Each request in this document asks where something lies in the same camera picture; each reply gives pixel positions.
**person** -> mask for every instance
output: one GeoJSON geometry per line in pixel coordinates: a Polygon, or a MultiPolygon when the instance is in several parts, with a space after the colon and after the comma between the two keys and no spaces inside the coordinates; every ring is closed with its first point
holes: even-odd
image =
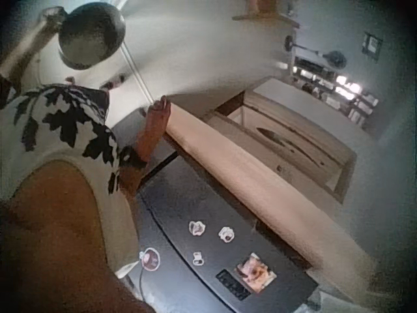
{"type": "Polygon", "coordinates": [[[171,103],[153,104],[134,147],[119,149],[104,122],[122,76],[102,90],[71,82],[16,96],[62,11],[45,10],[0,64],[2,303],[9,312],[154,312],[118,278],[138,263],[136,191],[171,103]]]}

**sleeveless top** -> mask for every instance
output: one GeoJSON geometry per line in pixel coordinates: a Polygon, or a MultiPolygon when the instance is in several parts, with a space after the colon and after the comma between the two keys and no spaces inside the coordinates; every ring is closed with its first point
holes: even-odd
{"type": "Polygon", "coordinates": [[[12,98],[11,84],[0,80],[0,200],[11,199],[37,168],[55,160],[71,163],[94,192],[108,266],[123,277],[139,261],[139,243],[119,189],[119,148],[104,124],[108,94],[57,84],[12,98]]]}

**wooden board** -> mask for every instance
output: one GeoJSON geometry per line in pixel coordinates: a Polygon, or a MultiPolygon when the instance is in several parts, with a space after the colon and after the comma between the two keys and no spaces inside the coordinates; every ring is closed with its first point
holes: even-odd
{"type": "Polygon", "coordinates": [[[168,134],[354,302],[366,303],[374,261],[328,215],[231,140],[172,107],[168,134]]]}
{"type": "Polygon", "coordinates": [[[259,134],[262,140],[272,144],[283,158],[317,182],[324,185],[340,171],[341,166],[332,160],[329,154],[318,149],[296,132],[291,132],[283,125],[246,106],[242,107],[242,110],[243,127],[259,134]],[[262,130],[273,132],[275,140],[267,138],[262,130]]]}
{"type": "Polygon", "coordinates": [[[217,112],[212,112],[205,117],[205,121],[220,134],[229,138],[268,166],[274,173],[285,179],[328,216],[334,216],[336,212],[343,209],[341,204],[333,197],[331,190],[327,190],[325,186],[319,186],[291,163],[262,144],[256,134],[240,126],[239,122],[235,123],[230,120],[231,115],[225,117],[217,112]]]}

